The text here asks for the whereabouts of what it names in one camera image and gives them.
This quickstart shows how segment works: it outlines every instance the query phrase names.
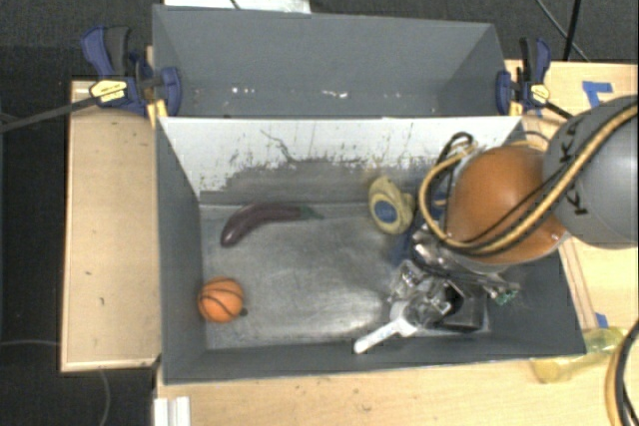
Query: blue clamp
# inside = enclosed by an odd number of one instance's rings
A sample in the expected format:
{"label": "blue clamp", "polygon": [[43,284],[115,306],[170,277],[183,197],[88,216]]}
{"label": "blue clamp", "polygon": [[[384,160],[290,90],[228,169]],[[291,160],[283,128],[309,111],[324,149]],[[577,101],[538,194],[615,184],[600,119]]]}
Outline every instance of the blue clamp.
{"label": "blue clamp", "polygon": [[527,112],[545,107],[548,100],[543,81],[550,68],[550,47],[541,38],[534,43],[529,38],[521,38],[519,45],[523,67],[517,68],[517,80],[513,81],[505,70],[497,74],[495,102],[497,111],[504,116],[509,114],[511,103],[519,104],[522,112]]}
{"label": "blue clamp", "polygon": [[130,32],[128,27],[100,25],[89,29],[80,40],[85,59],[103,81],[91,88],[96,104],[146,117],[149,102],[164,100],[169,116],[176,116],[182,104],[178,70],[163,68],[155,76],[144,57],[128,52]]}

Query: purple eggplant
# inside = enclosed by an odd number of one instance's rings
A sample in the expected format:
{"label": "purple eggplant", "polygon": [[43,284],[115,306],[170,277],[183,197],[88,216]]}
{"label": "purple eggplant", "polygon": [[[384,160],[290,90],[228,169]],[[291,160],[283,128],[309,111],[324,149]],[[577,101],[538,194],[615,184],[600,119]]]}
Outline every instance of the purple eggplant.
{"label": "purple eggplant", "polygon": [[233,213],[220,237],[221,246],[233,246],[249,232],[264,223],[277,221],[321,218],[321,215],[306,206],[282,203],[251,203]]}

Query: yellow clip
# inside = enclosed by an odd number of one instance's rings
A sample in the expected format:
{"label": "yellow clip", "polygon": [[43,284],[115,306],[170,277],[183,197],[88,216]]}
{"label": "yellow clip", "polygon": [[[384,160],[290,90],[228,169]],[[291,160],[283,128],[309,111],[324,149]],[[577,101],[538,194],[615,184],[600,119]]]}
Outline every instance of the yellow clip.
{"label": "yellow clip", "polygon": [[149,114],[149,121],[151,121],[151,127],[155,130],[156,118],[166,118],[169,116],[167,113],[167,106],[164,100],[157,100],[154,103],[147,105],[147,113]]}
{"label": "yellow clip", "polygon": [[532,98],[537,103],[546,104],[550,99],[550,91],[543,84],[535,84],[530,88],[530,93],[532,94]]}
{"label": "yellow clip", "polygon": [[508,109],[508,116],[521,116],[523,114],[523,107],[517,102],[510,102],[510,108]]}
{"label": "yellow clip", "polygon": [[125,97],[127,83],[123,80],[101,80],[89,88],[89,93],[94,98],[100,98],[107,103]]}

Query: clamp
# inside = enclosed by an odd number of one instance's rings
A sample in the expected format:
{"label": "clamp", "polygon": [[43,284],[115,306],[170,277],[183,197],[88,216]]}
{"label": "clamp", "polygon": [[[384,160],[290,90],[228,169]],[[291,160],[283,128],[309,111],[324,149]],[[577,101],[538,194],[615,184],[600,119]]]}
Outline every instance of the clamp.
{"label": "clamp", "polygon": [[182,103],[182,84],[177,68],[163,68],[159,75],[144,57],[128,51],[129,27],[89,29],[80,43],[85,59],[100,81],[89,92],[102,108],[123,109],[147,117],[158,108],[176,116]]}

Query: blue tape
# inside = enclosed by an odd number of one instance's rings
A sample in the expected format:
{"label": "blue tape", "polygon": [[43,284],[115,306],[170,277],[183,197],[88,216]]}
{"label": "blue tape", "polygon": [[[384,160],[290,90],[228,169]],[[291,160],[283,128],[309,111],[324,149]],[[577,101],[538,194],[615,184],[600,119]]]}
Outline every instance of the blue tape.
{"label": "blue tape", "polygon": [[590,103],[590,107],[598,107],[599,96],[597,93],[612,93],[612,84],[608,82],[586,82],[582,83],[583,92],[586,93],[588,97],[588,103]]}
{"label": "blue tape", "polygon": [[599,325],[599,328],[608,328],[608,318],[605,314],[599,314],[598,312],[595,312],[595,316],[597,318],[597,324]]}

